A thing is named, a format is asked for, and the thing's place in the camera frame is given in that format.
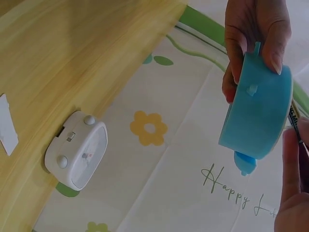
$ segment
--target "white alarm clock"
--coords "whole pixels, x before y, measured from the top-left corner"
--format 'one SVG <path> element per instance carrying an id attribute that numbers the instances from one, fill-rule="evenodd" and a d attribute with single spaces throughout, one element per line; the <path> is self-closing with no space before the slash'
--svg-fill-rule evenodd
<path id="1" fill-rule="evenodd" d="M 77 111 L 48 146 L 45 166 L 62 184 L 80 191 L 96 170 L 106 148 L 105 124 Z"/>

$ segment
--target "wood grain surface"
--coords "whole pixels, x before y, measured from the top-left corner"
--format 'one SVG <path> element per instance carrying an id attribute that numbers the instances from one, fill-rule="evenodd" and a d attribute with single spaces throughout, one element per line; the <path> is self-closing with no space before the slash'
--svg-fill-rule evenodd
<path id="1" fill-rule="evenodd" d="M 43 157 L 76 110 L 101 117 L 185 0 L 0 0 L 0 95 L 19 144 L 0 145 L 0 231 L 31 231 L 57 180 Z"/>

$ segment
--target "green border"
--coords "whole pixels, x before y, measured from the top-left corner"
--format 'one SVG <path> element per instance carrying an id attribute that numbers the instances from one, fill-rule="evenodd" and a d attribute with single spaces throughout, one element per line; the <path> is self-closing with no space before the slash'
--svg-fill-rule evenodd
<path id="1" fill-rule="evenodd" d="M 192 7 L 186 7 L 179 22 L 225 47 L 224 27 Z M 296 81 L 294 81 L 293 98 L 309 114 L 309 97 Z"/>
<path id="2" fill-rule="evenodd" d="M 192 7 L 186 7 L 183 15 L 179 19 L 179 22 L 193 28 L 199 33 L 225 47 L 224 27 Z"/>

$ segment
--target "flower pattern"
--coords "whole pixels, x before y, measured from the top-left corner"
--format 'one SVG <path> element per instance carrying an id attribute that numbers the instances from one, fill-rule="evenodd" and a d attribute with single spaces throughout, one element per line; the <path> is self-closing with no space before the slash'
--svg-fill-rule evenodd
<path id="1" fill-rule="evenodd" d="M 110 232 L 105 223 L 96 224 L 93 221 L 88 223 L 88 230 L 85 232 Z"/>
<path id="2" fill-rule="evenodd" d="M 154 127 L 154 131 L 148 131 L 146 126 Z M 161 115 L 152 113 L 146 115 L 143 111 L 137 111 L 134 114 L 134 121 L 130 124 L 133 134 L 139 137 L 143 146 L 153 144 L 160 146 L 164 143 L 163 135 L 168 131 L 166 124 L 162 122 Z"/>

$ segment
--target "clock button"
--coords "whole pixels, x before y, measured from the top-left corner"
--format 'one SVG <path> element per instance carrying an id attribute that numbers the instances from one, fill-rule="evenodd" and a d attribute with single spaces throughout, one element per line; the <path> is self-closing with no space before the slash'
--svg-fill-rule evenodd
<path id="1" fill-rule="evenodd" d="M 84 123 L 86 125 L 91 126 L 91 125 L 95 124 L 95 122 L 96 122 L 96 119 L 91 115 L 88 115 L 84 118 Z"/>
<path id="2" fill-rule="evenodd" d="M 60 168 L 66 168 L 68 165 L 68 159 L 65 156 L 58 156 L 57 157 L 57 164 Z"/>

